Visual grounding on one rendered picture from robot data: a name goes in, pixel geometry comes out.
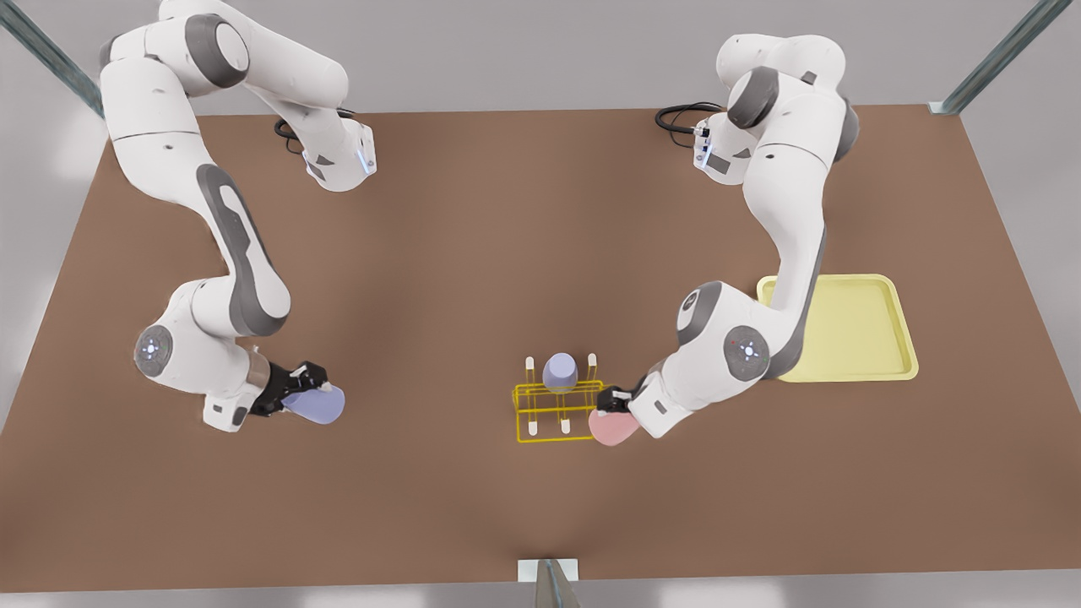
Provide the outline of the blue cup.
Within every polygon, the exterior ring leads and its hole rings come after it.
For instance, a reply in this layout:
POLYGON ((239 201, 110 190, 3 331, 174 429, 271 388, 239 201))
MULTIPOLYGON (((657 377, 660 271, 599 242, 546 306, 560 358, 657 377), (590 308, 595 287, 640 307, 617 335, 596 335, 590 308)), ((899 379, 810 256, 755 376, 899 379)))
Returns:
POLYGON ((333 385, 331 392, 322 389, 302 389, 302 392, 286 395, 281 404, 286 411, 299 415, 316 424, 328 425, 335 423, 341 418, 346 397, 343 389, 333 385))

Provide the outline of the pink cup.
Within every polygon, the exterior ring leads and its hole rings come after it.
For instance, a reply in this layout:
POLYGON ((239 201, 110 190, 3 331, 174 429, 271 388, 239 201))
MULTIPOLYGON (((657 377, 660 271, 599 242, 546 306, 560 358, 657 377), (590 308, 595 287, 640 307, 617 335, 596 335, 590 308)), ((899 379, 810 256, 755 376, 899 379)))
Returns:
POLYGON ((615 446, 633 435, 641 425, 633 415, 624 412, 592 410, 589 413, 589 431, 597 442, 615 446))

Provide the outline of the purple cup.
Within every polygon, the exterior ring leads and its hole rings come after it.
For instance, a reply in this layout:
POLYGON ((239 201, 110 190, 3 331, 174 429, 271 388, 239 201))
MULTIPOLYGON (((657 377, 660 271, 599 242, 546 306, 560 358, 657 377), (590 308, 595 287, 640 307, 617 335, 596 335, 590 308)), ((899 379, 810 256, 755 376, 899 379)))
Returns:
POLYGON ((548 359, 540 376, 543 376, 545 389, 549 389, 553 394, 571 392, 578 385, 578 364, 570 354, 560 351, 548 359))

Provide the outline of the yellow tray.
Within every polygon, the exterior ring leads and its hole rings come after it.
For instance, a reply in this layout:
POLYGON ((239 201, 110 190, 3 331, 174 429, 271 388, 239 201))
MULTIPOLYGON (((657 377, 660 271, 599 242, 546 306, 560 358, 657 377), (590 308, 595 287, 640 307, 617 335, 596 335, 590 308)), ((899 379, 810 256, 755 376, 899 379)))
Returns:
POLYGON ((780 381, 904 381, 918 371, 895 285, 884 274, 820 274, 801 357, 780 381))

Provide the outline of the silver frame post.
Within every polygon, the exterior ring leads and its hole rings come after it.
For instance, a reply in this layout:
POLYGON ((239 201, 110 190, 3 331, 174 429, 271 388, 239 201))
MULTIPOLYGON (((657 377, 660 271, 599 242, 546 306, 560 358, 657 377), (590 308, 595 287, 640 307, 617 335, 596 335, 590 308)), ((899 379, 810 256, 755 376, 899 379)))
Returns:
POLYGON ((946 100, 930 101, 929 113, 939 116, 957 116, 980 96, 980 93, 999 77, 1007 65, 1019 57, 1050 26, 1054 19, 1073 4, 1075 0, 1037 0, 1022 19, 980 60, 972 72, 956 85, 946 100))
POLYGON ((50 72, 104 118, 101 89, 13 0, 0 0, 0 24, 50 72))
POLYGON ((533 608, 582 608, 572 582, 579 581, 579 560, 574 558, 521 559, 518 581, 533 584, 533 608))

